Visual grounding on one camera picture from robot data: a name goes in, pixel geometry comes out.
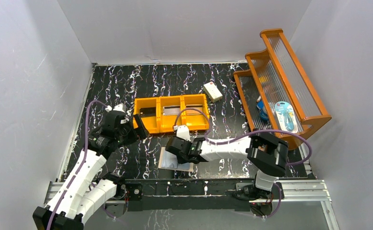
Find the beige leather card holder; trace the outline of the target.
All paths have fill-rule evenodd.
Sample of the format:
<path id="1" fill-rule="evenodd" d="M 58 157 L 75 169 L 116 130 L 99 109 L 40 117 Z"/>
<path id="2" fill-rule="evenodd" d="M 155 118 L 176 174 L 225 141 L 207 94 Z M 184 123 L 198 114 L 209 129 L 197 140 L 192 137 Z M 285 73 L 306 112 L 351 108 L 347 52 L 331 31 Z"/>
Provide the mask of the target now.
<path id="1" fill-rule="evenodd" d="M 173 171 L 193 172 L 193 163 L 178 163 L 177 156 L 161 148 L 158 168 Z"/>

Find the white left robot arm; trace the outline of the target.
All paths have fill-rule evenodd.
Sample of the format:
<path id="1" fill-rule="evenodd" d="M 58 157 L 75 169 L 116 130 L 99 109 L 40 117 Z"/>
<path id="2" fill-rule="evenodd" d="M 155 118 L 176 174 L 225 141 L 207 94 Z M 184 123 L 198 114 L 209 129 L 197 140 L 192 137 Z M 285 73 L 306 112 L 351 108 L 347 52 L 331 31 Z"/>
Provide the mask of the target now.
<path id="1" fill-rule="evenodd" d="M 102 125 L 87 137 L 76 166 L 58 192 L 45 207 L 35 209 L 36 227 L 39 230 L 82 230 L 109 199 L 129 200 L 137 187 L 127 184 L 125 178 L 109 172 L 96 184 L 92 181 L 119 147 L 146 139 L 148 135 L 140 115 L 128 119 L 122 109 L 109 111 Z"/>

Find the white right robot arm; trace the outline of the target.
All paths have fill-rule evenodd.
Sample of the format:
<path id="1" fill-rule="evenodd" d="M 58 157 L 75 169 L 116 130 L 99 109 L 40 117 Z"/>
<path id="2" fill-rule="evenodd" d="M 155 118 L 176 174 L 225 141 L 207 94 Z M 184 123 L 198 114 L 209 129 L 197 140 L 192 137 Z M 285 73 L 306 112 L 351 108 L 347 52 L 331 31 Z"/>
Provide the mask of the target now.
<path id="1" fill-rule="evenodd" d="M 187 171 L 193 164 L 221 159 L 240 159 L 252 162 L 258 171 L 255 188 L 271 191 L 278 178 L 285 176 L 288 144 L 271 133 L 259 133 L 233 139 L 194 140 L 172 136 L 161 149 L 159 166 L 162 169 Z"/>

